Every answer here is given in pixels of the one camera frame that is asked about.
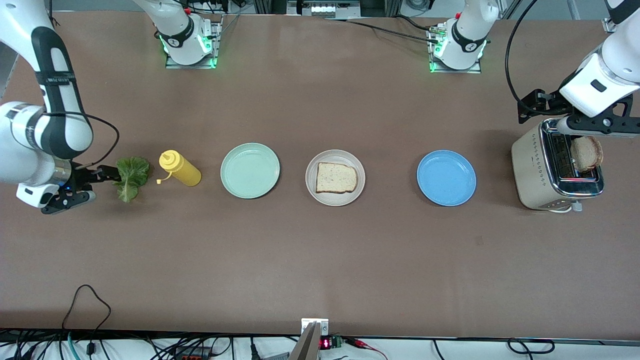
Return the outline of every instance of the black strap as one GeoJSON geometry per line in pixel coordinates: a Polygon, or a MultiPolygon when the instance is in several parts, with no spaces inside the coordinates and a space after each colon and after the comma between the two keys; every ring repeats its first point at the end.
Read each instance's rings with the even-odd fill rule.
{"type": "Polygon", "coordinates": [[[607,11],[609,11],[609,17],[615,25],[626,20],[627,17],[630,17],[640,8],[640,0],[624,0],[615,8],[609,6],[608,1],[605,1],[605,4],[607,5],[607,11]]]}
{"type": "Polygon", "coordinates": [[[187,27],[184,28],[184,30],[182,30],[180,33],[177,33],[175,35],[167,35],[158,31],[160,37],[162,37],[167,45],[169,45],[170,47],[182,47],[184,41],[187,40],[191,36],[191,34],[193,34],[193,19],[188,16],[187,19],[189,19],[189,24],[187,24],[187,27]]]}
{"type": "Polygon", "coordinates": [[[474,41],[460,35],[460,32],[458,32],[457,21],[453,23],[453,26],[451,27],[451,33],[453,34],[453,40],[460,44],[460,47],[462,47],[462,51],[464,51],[465,53],[473,53],[480,45],[484,43],[484,40],[486,39],[486,37],[483,37],[480,40],[474,41]]]}

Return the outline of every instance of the electrical connector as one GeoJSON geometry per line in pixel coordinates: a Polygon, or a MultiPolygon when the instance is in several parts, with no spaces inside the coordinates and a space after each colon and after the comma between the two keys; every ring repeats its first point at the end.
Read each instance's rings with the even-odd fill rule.
{"type": "Polygon", "coordinates": [[[253,338],[251,338],[251,360],[262,360],[260,358],[260,354],[258,354],[258,349],[255,347],[253,343],[253,338]]]}
{"type": "Polygon", "coordinates": [[[89,343],[89,344],[86,345],[86,354],[87,355],[95,354],[95,344],[94,343],[89,343]]]}

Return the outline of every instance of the bread slice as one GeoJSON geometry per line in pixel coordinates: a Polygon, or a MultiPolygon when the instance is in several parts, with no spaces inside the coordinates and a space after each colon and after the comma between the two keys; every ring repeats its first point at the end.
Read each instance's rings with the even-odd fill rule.
{"type": "Polygon", "coordinates": [[[350,193],[356,190],[356,169],[343,164],[318,163],[316,193],[350,193]]]}
{"type": "Polygon", "coordinates": [[[583,136],[571,141],[571,154],[579,172],[600,166],[603,160],[602,145],[593,136],[583,136]]]}

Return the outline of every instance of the yellow squeeze bottle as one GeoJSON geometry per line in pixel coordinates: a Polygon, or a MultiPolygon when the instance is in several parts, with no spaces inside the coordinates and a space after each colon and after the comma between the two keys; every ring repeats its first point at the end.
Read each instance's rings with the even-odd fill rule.
{"type": "Polygon", "coordinates": [[[175,150],[167,150],[160,155],[160,167],[169,172],[169,176],[156,180],[158,184],[171,176],[186,186],[196,186],[202,179],[200,171],[175,150]]]}

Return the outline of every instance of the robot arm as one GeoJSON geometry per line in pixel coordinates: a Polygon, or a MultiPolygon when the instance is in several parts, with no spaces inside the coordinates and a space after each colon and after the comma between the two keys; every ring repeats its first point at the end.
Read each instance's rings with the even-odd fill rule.
{"type": "Polygon", "coordinates": [[[160,40],[171,59],[193,65],[212,52],[211,21],[197,14],[187,15],[172,0],[133,0],[156,25],[160,40]]]}
{"type": "Polygon", "coordinates": [[[469,69],[482,55],[486,36],[499,13],[495,0],[465,0],[459,16],[438,25],[445,36],[436,36],[440,43],[433,55],[452,69],[469,69]]]}
{"type": "MultiPolygon", "coordinates": [[[[31,65],[48,113],[83,113],[67,48],[51,26],[43,2],[0,0],[0,40],[31,65]]],[[[61,159],[82,154],[93,141],[89,122],[77,115],[42,115],[39,106],[22,104],[0,113],[9,117],[21,145],[61,159]]]]}
{"type": "MultiPolygon", "coordinates": [[[[609,135],[634,137],[640,134],[640,119],[629,116],[632,94],[640,89],[640,2],[605,0],[609,15],[617,25],[556,92],[546,95],[536,89],[523,102],[544,110],[547,102],[558,114],[570,115],[558,122],[566,135],[609,135]],[[613,109],[624,107],[623,115],[613,109]]],[[[520,123],[537,115],[518,107],[520,123]]]]}

